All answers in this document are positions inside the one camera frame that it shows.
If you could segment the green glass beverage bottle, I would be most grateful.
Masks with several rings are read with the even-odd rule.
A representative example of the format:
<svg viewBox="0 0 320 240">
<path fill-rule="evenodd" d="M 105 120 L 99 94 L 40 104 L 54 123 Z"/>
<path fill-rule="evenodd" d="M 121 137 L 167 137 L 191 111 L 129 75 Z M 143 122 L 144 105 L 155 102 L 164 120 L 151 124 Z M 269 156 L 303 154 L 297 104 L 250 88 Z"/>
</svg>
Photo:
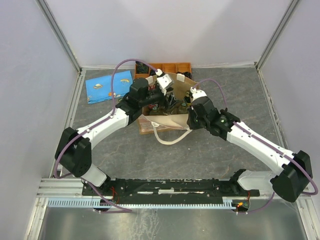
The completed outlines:
<svg viewBox="0 0 320 240">
<path fill-rule="evenodd" d="M 171 113 L 177 103 L 178 100 L 176 99 L 175 94 L 170 92 L 167 98 L 167 112 Z"/>
</svg>

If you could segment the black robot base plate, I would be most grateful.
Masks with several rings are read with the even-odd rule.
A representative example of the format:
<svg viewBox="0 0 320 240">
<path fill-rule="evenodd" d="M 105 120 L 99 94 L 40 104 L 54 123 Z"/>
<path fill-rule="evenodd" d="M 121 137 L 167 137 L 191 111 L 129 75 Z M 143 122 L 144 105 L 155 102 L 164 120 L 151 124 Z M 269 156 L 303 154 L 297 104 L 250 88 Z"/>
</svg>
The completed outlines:
<svg viewBox="0 0 320 240">
<path fill-rule="evenodd" d="M 235 180 L 124 179 L 116 178 L 96 188 L 118 204 L 187 205 L 221 204 L 223 197 L 259 197 L 257 189 L 245 190 Z"/>
</svg>

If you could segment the burlap canvas tote bag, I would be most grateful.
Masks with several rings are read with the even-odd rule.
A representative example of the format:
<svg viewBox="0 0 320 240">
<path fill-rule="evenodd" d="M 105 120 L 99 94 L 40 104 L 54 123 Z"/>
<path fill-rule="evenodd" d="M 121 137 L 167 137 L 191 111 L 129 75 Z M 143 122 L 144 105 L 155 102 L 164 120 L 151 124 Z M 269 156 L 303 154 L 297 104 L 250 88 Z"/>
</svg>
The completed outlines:
<svg viewBox="0 0 320 240">
<path fill-rule="evenodd" d="M 163 145 L 173 145 L 181 141 L 192 131 L 191 129 L 189 129 L 189 126 L 187 124 L 188 108 L 182 106 L 182 101 L 186 94 L 186 91 L 190 91 L 190 88 L 193 87 L 196 83 L 182 74 L 166 74 L 170 75 L 170 77 L 174 80 L 174 84 L 171 87 L 173 87 L 173 92 L 175 98 L 178 100 L 178 103 L 175 105 L 171 113 L 160 107 L 157 111 L 150 110 L 148 108 L 148 104 L 147 106 L 142 108 L 142 115 L 144 115 L 151 122 L 153 126 L 154 136 L 159 143 Z M 155 85 L 156 89 L 156 87 L 158 86 L 156 75 L 149 76 L 146 78 L 146 80 L 148 81 L 148 87 Z M 158 131 L 156 129 L 156 127 L 158 126 L 164 126 L 172 130 L 183 130 L 184 133 L 180 137 L 172 141 L 162 140 L 159 137 Z"/>
</svg>

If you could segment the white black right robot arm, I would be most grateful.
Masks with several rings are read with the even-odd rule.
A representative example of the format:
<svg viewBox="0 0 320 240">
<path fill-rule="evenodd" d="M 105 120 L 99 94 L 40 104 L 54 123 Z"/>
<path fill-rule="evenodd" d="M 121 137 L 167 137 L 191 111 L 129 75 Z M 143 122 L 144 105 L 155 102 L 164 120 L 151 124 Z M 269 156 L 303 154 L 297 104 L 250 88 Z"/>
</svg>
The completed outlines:
<svg viewBox="0 0 320 240">
<path fill-rule="evenodd" d="M 208 96 L 191 100 L 187 124 L 191 130 L 206 129 L 211 135 L 237 145 L 271 170 L 271 173 L 242 172 L 229 183 L 234 195 L 272 188 L 283 200 L 293 203 L 301 194 L 306 194 L 305 188 L 313 179 L 310 156 L 306 152 L 294 153 L 267 140 L 235 115 L 218 110 Z"/>
</svg>

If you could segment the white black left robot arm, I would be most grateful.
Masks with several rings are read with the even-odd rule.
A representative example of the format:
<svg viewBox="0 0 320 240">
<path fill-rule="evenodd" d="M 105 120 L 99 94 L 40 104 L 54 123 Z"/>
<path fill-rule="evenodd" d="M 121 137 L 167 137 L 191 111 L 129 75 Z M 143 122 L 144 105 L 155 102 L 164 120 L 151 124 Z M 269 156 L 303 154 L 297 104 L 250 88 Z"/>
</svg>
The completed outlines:
<svg viewBox="0 0 320 240">
<path fill-rule="evenodd" d="M 137 120 L 144 107 L 163 103 L 173 90 L 173 84 L 174 80 L 168 74 L 158 77 L 153 89 L 149 88 L 147 79 L 135 79 L 111 112 L 85 127 L 68 127 L 62 132 L 54 156 L 55 163 L 61 164 L 72 176 L 93 184 L 99 195 L 106 195 L 111 189 L 110 178 L 93 164 L 93 148 L 115 131 Z"/>
</svg>

